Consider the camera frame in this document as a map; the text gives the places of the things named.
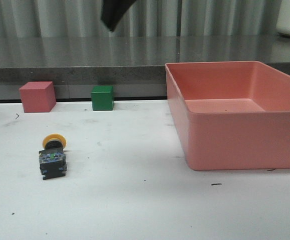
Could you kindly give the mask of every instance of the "green cube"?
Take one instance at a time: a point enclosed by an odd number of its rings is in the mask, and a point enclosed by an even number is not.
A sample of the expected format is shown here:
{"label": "green cube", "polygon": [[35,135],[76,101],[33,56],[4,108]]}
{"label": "green cube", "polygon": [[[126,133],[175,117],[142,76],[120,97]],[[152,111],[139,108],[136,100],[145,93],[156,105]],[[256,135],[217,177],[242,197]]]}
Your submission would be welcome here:
{"label": "green cube", "polygon": [[114,109],[113,86],[95,86],[91,92],[93,111],[111,111]]}

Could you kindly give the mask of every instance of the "white table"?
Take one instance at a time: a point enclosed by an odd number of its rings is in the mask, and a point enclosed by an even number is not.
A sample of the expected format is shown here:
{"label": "white table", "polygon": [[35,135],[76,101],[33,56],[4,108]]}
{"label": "white table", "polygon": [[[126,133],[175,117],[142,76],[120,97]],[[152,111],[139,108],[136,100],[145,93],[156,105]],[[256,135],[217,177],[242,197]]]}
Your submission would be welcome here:
{"label": "white table", "polygon": [[[68,171],[42,180],[38,151],[51,133],[67,139]],[[50,113],[0,104],[6,239],[290,240],[290,169],[191,170],[165,100],[97,112],[90,102]]]}

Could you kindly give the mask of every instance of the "plastic tray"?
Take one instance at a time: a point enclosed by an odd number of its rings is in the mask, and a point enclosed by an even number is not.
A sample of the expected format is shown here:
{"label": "plastic tray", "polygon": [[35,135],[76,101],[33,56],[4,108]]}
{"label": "plastic tray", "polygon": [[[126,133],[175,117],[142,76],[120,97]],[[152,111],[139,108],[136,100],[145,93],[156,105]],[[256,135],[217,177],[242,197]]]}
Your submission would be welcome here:
{"label": "plastic tray", "polygon": [[289,75],[257,61],[167,63],[166,72],[190,168],[290,168]]}

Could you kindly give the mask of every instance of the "block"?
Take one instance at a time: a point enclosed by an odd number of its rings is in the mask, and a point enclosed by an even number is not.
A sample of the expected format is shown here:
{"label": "block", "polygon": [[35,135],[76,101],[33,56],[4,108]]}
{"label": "block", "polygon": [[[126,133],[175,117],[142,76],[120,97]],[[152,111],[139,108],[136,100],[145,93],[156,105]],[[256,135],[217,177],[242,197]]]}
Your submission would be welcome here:
{"label": "block", "polygon": [[114,109],[113,86],[95,86],[91,92],[93,111],[111,111]]}
{"label": "block", "polygon": [[30,81],[19,92],[25,113],[48,113],[56,105],[52,81]]}

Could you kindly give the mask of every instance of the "red cube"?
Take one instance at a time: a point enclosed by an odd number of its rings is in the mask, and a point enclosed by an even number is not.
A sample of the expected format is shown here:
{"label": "red cube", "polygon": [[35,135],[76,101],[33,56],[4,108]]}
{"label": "red cube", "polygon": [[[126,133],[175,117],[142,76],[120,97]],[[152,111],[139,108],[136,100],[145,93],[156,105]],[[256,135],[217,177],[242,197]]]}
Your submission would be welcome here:
{"label": "red cube", "polygon": [[30,81],[19,92],[25,113],[48,113],[56,105],[52,81]]}

